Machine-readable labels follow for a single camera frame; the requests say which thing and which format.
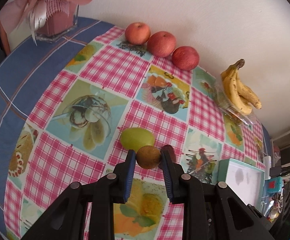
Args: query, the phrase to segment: apple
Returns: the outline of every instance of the apple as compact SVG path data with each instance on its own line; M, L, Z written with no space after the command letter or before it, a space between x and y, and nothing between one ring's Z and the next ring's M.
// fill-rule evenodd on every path
M125 30L126 40L134 45L142 45L150 37L150 28L145 23L131 23Z
M154 33L147 42L147 50L158 57L167 57L176 47L176 38L169 32Z
M198 65L199 54L193 47L181 46L175 49L171 60L176 67L190 71Z

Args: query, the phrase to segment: bunch of bananas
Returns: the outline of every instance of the bunch of bananas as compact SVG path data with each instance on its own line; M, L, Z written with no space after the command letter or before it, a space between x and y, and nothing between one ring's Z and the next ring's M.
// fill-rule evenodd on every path
M256 109L261 109L261 102L257 95L238 76L238 70L245 64L244 59L238 60L221 73L224 91L229 100L244 115L252 111L251 103Z

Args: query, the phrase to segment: white wall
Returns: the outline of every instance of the white wall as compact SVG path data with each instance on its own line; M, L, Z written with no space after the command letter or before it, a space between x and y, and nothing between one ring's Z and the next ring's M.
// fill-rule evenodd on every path
M290 128L290 5L286 0L93 0L80 15L126 27L143 21L195 47L220 74L240 58L241 79L260 97L256 114L275 136Z

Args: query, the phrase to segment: screw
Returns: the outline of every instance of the screw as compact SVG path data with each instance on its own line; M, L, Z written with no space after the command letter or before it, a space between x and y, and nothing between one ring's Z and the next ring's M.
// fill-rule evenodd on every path
M219 186L220 188L227 188L227 183L224 182L224 181L220 181L220 182L218 182L218 186Z
M187 173L182 174L182 179L184 180L189 180L190 179L190 175Z
M72 182L72 183L70 184L70 187L71 187L72 189L76 189L76 188L78 188L78 187L79 187L79 182L77 182L77 181Z
M107 175L107 179L116 179L116 174L115 173L109 173Z

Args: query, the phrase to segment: table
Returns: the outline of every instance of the table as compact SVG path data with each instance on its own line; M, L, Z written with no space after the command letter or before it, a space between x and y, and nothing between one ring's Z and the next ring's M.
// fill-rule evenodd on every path
M193 175L203 182L216 183L221 159L264 169L261 123L240 127L223 116L210 73L181 71L126 43L112 24L78 22L54 44L28 38L0 65L1 232L19 239L71 182L111 172L126 157L119 137L129 127L151 131L158 148L172 145L186 172L202 167ZM132 195L139 201L127 206L139 216L155 207L153 224L133 223L116 206L117 238L181 239L183 207L168 203L161 170L136 165Z

